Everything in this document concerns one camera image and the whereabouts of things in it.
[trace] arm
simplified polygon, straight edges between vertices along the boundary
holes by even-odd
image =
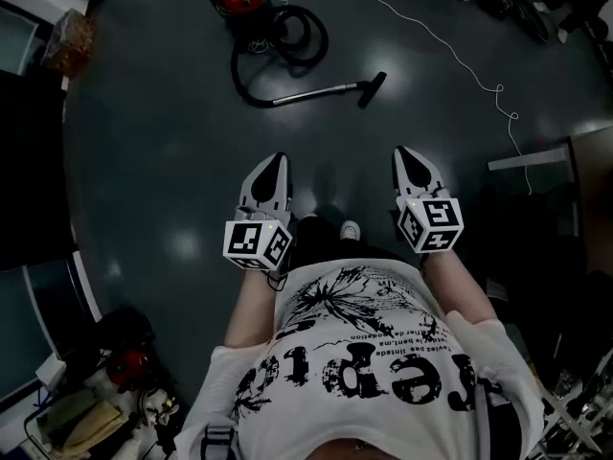
[[[261,271],[244,271],[238,301],[223,345],[247,348],[269,340],[274,333],[275,290]]]
[[[489,299],[455,252],[430,254],[423,269],[423,280],[445,314],[458,311],[471,324],[496,318]]]

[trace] sneaker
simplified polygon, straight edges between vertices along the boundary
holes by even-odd
[[[544,2],[533,2],[533,6],[536,9],[537,12],[541,12],[541,13],[549,13],[551,12],[549,10],[549,7],[547,7],[547,5],[545,5]]]
[[[558,29],[557,30],[557,39],[559,40],[559,42],[564,44],[566,42],[566,39],[568,39],[568,33],[566,31],[564,31],[563,29]]]
[[[358,225],[355,221],[351,221],[348,219],[341,226],[341,241],[344,239],[349,239],[350,241],[359,241],[360,240],[360,225]]]

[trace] gray floor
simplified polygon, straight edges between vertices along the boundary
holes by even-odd
[[[514,154],[493,96],[422,28],[375,0],[290,1],[324,21],[328,55],[301,79],[273,64],[255,90],[276,97],[387,72],[367,109],[352,94],[273,110],[243,103],[230,79],[231,37],[208,0],[106,0],[94,56],[69,93],[69,189],[94,290],[104,310],[131,305],[149,317],[187,400],[240,282],[221,257],[223,224],[242,178],[265,156],[290,156],[297,216],[334,204],[369,242],[408,256],[388,213],[396,145],[441,167],[465,214],[463,250],[486,162]],[[525,151],[613,122],[581,31],[566,46],[542,46],[475,3],[387,1],[452,43],[485,85],[504,83],[500,102],[519,113],[513,131]]]

